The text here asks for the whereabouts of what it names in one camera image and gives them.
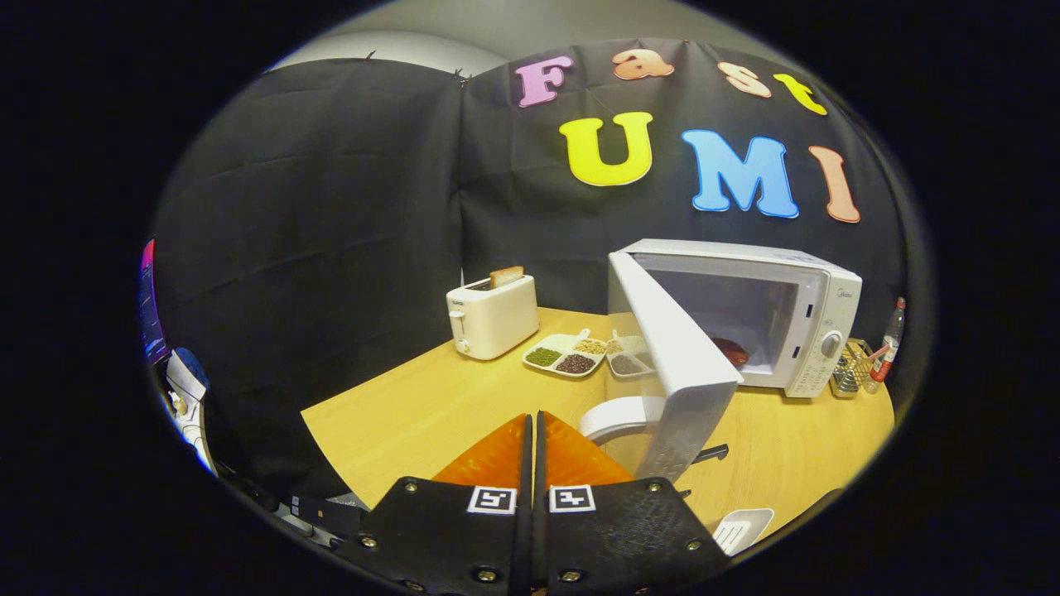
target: foam letter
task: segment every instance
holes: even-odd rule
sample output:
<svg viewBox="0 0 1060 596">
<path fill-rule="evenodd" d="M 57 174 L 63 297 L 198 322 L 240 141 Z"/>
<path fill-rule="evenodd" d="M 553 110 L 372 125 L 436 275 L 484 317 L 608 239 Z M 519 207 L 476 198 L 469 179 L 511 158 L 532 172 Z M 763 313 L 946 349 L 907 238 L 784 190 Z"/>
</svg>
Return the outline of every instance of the foam letter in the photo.
<svg viewBox="0 0 1060 596">
<path fill-rule="evenodd" d="M 570 68 L 573 64 L 575 60 L 569 56 L 560 56 L 515 69 L 515 74 L 523 78 L 523 99 L 519 100 L 519 107 L 554 100 L 559 93 L 549 89 L 547 84 L 551 83 L 553 87 L 563 85 L 563 69 Z"/>
<path fill-rule="evenodd" d="M 625 129 L 625 145 L 630 156 L 617 165 L 600 159 L 600 140 L 597 130 L 603 126 L 599 118 L 571 120 L 560 126 L 560 134 L 567 138 L 567 158 L 576 178 L 594 187 L 629 185 L 643 177 L 652 169 L 652 144 L 648 137 L 648 123 L 652 115 L 647 111 L 626 111 L 615 117 L 615 124 Z"/>
<path fill-rule="evenodd" d="M 750 93 L 759 98 L 773 97 L 773 91 L 770 91 L 770 88 L 758 80 L 757 74 L 746 68 L 731 63 L 718 63 L 718 68 L 725 73 L 725 81 L 728 81 L 734 87 L 744 93 Z"/>
<path fill-rule="evenodd" d="M 761 185 L 759 211 L 774 217 L 798 216 L 798 206 L 792 200 L 784 171 L 785 150 L 780 141 L 755 137 L 747 147 L 747 159 L 741 161 L 725 139 L 713 130 L 685 130 L 681 138 L 695 150 L 700 168 L 700 194 L 692 197 L 693 207 L 701 211 L 727 211 L 729 199 L 722 194 L 724 179 L 740 209 L 750 209 L 755 191 Z"/>
<path fill-rule="evenodd" d="M 802 104 L 802 107 L 814 113 L 828 116 L 828 111 L 825 109 L 825 106 L 814 103 L 813 100 L 810 99 L 813 91 L 811 91 L 809 87 L 802 85 L 798 81 L 795 81 L 795 78 L 790 74 L 774 74 L 773 77 L 787 85 L 788 90 L 792 92 L 792 97 L 795 98 L 795 101 Z"/>
<path fill-rule="evenodd" d="M 820 162 L 828 183 L 828 214 L 833 220 L 856 224 L 861 222 L 861 212 L 854 207 L 850 197 L 850 187 L 843 174 L 843 156 L 828 147 L 812 146 L 810 153 Z"/>
<path fill-rule="evenodd" d="M 666 64 L 658 52 L 642 48 L 619 52 L 611 62 L 618 65 L 615 67 L 615 76 L 626 81 L 646 76 L 666 76 L 673 72 L 673 67 Z"/>
</svg>

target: white divided tray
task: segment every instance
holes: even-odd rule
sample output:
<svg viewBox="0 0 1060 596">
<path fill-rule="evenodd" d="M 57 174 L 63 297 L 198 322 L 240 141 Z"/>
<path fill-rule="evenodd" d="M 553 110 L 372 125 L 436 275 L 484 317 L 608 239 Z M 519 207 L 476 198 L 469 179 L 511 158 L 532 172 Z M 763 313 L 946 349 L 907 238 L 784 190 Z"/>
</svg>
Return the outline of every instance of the white divided tray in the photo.
<svg viewBox="0 0 1060 596">
<path fill-rule="evenodd" d="M 596 370 L 598 366 L 600 366 L 600 362 L 603 360 L 604 355 L 602 353 L 590 354 L 588 352 L 576 351 L 575 346 L 582 340 L 597 344 L 601 348 L 604 348 L 606 346 L 606 344 L 604 344 L 603 341 L 599 339 L 593 339 L 591 337 L 589 337 L 588 329 L 583 329 L 582 332 L 579 333 L 578 335 L 568 335 L 566 333 L 554 333 L 552 335 L 545 337 L 541 341 L 537 341 L 536 344 L 533 345 L 532 348 L 524 352 L 523 364 L 531 366 L 538 370 L 547 370 L 549 372 L 554 372 L 555 374 L 561 374 L 563 376 L 572 376 L 572 378 L 585 376 L 591 373 L 594 370 Z M 545 348 L 546 350 L 553 350 L 560 352 L 560 357 L 555 358 L 555 362 L 553 362 L 549 366 L 541 366 L 533 364 L 532 362 L 527 360 L 527 356 L 530 355 L 530 353 L 536 350 L 537 348 Z M 562 370 L 556 370 L 555 367 L 559 366 L 560 363 L 562 363 L 570 354 L 578 354 L 580 356 L 585 356 L 586 358 L 589 358 L 590 361 L 593 361 L 593 368 L 586 370 L 585 372 L 579 372 L 579 373 L 571 373 L 571 372 L 564 372 Z"/>
<path fill-rule="evenodd" d="M 634 379 L 636 376 L 643 376 L 644 374 L 650 374 L 655 372 L 655 369 L 648 365 L 646 362 L 641 362 L 636 357 L 635 354 L 647 354 L 648 344 L 644 343 L 644 338 L 639 335 L 626 335 L 624 337 L 619 337 L 618 332 L 612 330 L 611 332 L 612 340 L 607 343 L 608 348 L 613 345 L 617 346 L 619 350 L 617 352 L 612 349 L 607 350 L 607 365 L 611 366 L 611 371 L 615 373 L 618 379 Z M 615 370 L 614 358 L 617 356 L 625 356 L 633 363 L 638 370 L 636 372 L 620 373 Z"/>
</svg>

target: microwave dial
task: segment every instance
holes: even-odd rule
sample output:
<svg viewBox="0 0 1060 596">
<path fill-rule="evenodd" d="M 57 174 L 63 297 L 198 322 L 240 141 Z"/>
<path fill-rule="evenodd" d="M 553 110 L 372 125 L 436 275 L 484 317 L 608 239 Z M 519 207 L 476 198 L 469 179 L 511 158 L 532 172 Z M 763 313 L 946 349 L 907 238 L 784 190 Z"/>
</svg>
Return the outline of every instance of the microwave dial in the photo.
<svg viewBox="0 0 1060 596">
<path fill-rule="evenodd" d="M 842 344 L 843 334 L 838 331 L 829 331 L 820 341 L 820 353 L 825 354 L 826 358 L 831 360 L 835 356 Z"/>
</svg>

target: utensil holder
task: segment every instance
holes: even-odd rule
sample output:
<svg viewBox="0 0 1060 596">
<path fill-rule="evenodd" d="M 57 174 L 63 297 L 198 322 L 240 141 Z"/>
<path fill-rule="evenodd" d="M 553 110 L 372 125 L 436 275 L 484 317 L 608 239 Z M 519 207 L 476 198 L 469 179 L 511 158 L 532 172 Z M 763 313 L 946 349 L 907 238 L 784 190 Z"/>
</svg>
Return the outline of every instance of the utensil holder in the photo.
<svg viewBox="0 0 1060 596">
<path fill-rule="evenodd" d="M 872 360 L 868 357 L 871 352 L 872 349 L 863 339 L 851 339 L 843 347 L 843 355 L 828 380 L 833 396 L 852 398 L 868 383 L 868 373 L 872 369 Z"/>
</svg>

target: white plastic handle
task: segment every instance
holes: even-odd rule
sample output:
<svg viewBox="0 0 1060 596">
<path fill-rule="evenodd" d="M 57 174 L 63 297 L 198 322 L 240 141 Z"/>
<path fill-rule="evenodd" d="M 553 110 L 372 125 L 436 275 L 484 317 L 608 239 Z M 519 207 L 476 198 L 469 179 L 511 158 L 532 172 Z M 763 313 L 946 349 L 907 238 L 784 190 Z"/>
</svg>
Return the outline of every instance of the white plastic handle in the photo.
<svg viewBox="0 0 1060 596">
<path fill-rule="evenodd" d="M 666 398 L 628 396 L 608 400 L 585 413 L 578 431 L 598 445 L 643 433 L 658 423 Z"/>
</svg>

